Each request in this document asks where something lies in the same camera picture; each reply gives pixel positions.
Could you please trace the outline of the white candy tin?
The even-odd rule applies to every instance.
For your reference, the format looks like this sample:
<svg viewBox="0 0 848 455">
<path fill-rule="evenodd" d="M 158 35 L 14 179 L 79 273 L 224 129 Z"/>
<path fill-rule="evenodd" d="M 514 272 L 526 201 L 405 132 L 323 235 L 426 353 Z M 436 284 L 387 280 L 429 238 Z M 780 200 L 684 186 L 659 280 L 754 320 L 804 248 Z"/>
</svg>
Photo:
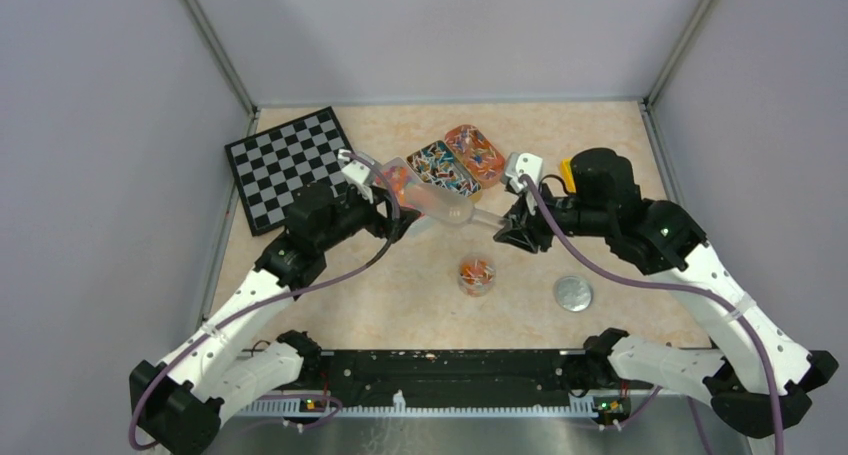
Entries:
<svg viewBox="0 0 848 455">
<path fill-rule="evenodd" d="M 431 193 L 424 189 L 425 183 L 400 157 L 380 164 L 379 169 L 388 184 L 384 184 L 380 177 L 374 176 L 373 185 L 381 189 L 389 188 L 402 209 L 416 210 L 419 213 L 419 217 L 410 225 L 404 237 L 421 237 L 436 223 L 423 211 L 432 202 Z"/>
</svg>

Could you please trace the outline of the clear plastic jar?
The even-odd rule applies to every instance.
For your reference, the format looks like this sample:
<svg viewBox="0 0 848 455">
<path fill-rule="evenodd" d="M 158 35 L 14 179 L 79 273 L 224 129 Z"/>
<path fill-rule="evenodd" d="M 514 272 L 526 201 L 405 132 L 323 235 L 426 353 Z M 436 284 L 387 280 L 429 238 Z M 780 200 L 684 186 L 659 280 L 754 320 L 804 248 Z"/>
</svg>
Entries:
<svg viewBox="0 0 848 455">
<path fill-rule="evenodd" d="M 471 297 L 486 295 L 493 288 L 495 279 L 495 264 L 486 255 L 469 253 L 458 264 L 457 283 L 465 295 Z"/>
</svg>

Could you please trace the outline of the translucent plastic scoop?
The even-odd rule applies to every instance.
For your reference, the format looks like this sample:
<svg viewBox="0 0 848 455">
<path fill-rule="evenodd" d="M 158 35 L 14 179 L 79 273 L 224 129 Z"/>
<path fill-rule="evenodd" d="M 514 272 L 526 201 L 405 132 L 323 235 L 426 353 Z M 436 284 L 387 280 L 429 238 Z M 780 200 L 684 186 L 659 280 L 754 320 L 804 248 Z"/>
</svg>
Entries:
<svg viewBox="0 0 848 455">
<path fill-rule="evenodd" d="M 405 201 L 423 215 L 449 226 L 476 224 L 499 230 L 506 225 L 503 216 L 479 209 L 470 198 L 433 184 L 406 188 Z"/>
</svg>

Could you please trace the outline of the silver jar lid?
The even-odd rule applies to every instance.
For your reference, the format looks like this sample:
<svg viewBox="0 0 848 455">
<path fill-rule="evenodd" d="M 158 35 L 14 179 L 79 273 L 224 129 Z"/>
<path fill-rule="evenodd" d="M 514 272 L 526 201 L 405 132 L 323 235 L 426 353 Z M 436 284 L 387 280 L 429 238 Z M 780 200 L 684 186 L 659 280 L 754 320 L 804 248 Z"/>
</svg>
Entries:
<svg viewBox="0 0 848 455">
<path fill-rule="evenodd" d="M 561 308 L 570 312 L 581 312 L 591 305 L 593 288 L 580 276 L 564 276 L 555 282 L 553 295 Z"/>
</svg>

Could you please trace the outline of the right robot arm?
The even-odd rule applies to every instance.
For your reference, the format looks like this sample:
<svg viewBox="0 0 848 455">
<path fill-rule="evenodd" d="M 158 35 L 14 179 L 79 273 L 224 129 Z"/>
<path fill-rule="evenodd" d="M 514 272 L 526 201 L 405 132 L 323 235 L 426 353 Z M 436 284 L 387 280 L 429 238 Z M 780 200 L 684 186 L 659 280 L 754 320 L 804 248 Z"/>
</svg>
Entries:
<svg viewBox="0 0 848 455">
<path fill-rule="evenodd" d="M 562 196 L 544 184 L 542 165 L 529 153 L 508 157 L 503 180 L 517 200 L 496 241 L 539 253 L 554 241 L 572 250 L 576 237 L 599 237 L 639 272 L 614 282 L 672 294 L 711 341 L 708 349 L 677 349 L 609 328 L 585 342 L 589 379 L 666 388 L 709 406 L 740 434 L 780 441 L 811 408 L 812 391 L 838 370 L 835 357 L 781 330 L 683 207 L 642 195 L 629 159 L 609 148 L 578 153 L 561 172 Z"/>
</svg>

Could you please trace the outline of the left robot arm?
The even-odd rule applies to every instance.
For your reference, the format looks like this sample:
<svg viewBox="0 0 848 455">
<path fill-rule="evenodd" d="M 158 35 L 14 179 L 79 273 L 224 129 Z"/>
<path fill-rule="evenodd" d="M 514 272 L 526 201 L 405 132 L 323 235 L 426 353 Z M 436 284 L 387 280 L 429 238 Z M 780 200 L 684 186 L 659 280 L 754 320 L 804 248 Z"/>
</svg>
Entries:
<svg viewBox="0 0 848 455">
<path fill-rule="evenodd" d="M 172 454 L 201 454 L 221 427 L 269 391 L 289 383 L 308 388 L 319 379 L 320 349 L 290 331 L 249 359 L 244 346 L 300 296 L 346 281 L 373 266 L 419 218 L 395 195 L 375 188 L 371 197 L 349 187 L 342 196 L 323 183 L 299 189 L 284 231 L 262 252 L 229 300 L 179 348 L 129 377 L 130 446 L 161 445 Z M 384 239 L 365 265 L 319 282 L 326 252 L 365 230 Z"/>
</svg>

